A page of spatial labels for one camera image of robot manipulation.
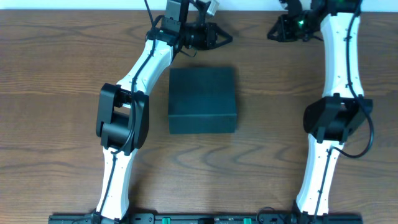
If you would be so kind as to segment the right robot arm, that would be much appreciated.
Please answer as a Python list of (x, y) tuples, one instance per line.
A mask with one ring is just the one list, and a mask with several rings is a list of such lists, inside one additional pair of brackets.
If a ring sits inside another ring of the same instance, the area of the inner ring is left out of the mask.
[(328, 197), (339, 156), (360, 158), (374, 141), (373, 101), (364, 96), (359, 77), (358, 31), (361, 1), (317, 0), (304, 9), (299, 0), (280, 0), (287, 10), (267, 38), (304, 42), (320, 32), (325, 48), (322, 97), (308, 105), (303, 128), (308, 134), (308, 156), (301, 189), (295, 199), (297, 220), (329, 220)]

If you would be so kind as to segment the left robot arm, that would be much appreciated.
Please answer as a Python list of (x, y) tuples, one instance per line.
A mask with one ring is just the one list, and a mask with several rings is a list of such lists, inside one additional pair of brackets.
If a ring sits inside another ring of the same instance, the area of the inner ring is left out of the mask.
[(206, 21), (218, 7), (217, 0), (168, 0), (165, 14), (150, 17), (143, 52), (129, 73), (102, 86), (96, 135), (104, 154), (103, 186), (87, 221), (120, 223), (126, 217), (133, 160), (149, 131), (149, 95), (182, 48), (212, 50), (232, 42), (231, 35)]

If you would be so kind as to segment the black gift box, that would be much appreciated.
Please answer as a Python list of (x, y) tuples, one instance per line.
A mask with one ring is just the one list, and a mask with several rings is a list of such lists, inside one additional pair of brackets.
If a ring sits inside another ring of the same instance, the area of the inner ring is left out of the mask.
[(237, 126), (232, 67), (172, 68), (169, 76), (170, 134), (227, 134)]

